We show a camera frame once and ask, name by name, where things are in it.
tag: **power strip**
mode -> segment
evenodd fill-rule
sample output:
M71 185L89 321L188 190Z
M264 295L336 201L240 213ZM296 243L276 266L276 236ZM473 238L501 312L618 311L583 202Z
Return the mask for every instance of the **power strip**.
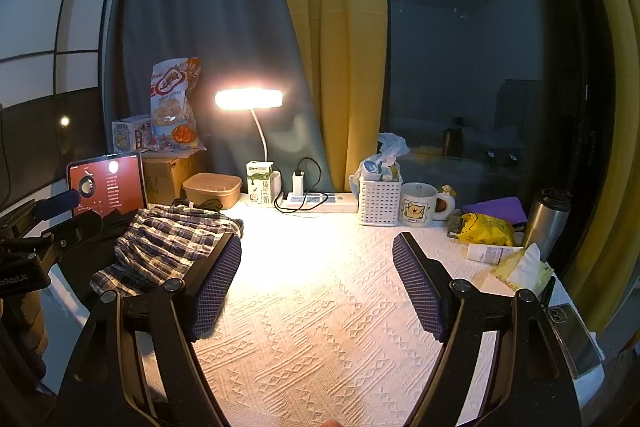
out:
M313 210L309 211L310 213L355 214L358 211L358 200L350 192L327 192L326 195L328 196L327 200L322 204L318 204L325 197L320 192L309 192L306 195L306 199L304 196L294 196L293 192L290 192L287 199L280 203L280 206L287 210L294 210L300 208L300 204L304 201L305 204L300 210L308 210L318 204Z

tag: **mug handle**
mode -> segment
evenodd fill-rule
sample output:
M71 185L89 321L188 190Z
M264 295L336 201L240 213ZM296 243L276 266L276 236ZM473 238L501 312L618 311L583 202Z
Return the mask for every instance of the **mug handle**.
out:
M441 212L434 212L433 219L436 221L444 221L445 219L447 219L447 217L449 217L449 214L452 213L453 209L456 207L456 200L448 192L438 192L436 194L436 199L442 200L447 203L447 208L445 208Z

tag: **white plastic basket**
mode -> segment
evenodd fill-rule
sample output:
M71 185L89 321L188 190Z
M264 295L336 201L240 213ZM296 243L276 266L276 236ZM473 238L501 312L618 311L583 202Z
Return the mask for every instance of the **white plastic basket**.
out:
M394 227L398 224L402 182L371 182L360 178L358 222L374 227Z

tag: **lamp head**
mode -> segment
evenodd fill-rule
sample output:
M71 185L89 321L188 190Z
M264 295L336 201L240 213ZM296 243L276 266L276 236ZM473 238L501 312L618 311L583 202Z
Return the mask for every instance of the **lamp head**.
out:
M282 106L282 92L279 89L241 87L225 89L215 95L216 105L228 111Z

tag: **plastic food container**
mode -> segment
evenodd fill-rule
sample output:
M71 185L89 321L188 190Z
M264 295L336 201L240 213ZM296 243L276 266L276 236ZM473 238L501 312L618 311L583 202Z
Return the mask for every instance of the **plastic food container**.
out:
M226 210L240 199L242 180L238 176L200 172L185 180L182 187L187 193L187 199L193 201L193 204L218 198L222 203L222 210Z

